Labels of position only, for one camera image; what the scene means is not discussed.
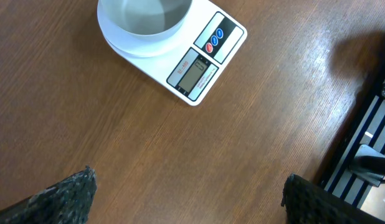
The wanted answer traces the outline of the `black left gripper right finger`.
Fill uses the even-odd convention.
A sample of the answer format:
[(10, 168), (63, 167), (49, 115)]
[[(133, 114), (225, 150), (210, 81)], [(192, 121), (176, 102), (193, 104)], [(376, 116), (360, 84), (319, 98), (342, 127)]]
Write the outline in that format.
[(385, 224), (296, 174), (284, 183), (281, 206), (291, 224)]

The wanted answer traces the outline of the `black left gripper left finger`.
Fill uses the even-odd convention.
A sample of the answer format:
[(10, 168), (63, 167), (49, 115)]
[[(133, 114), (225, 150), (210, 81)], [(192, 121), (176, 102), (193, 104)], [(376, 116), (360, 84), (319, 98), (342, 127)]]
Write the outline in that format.
[(96, 191), (96, 173), (87, 166), (0, 210), (0, 223), (87, 223)]

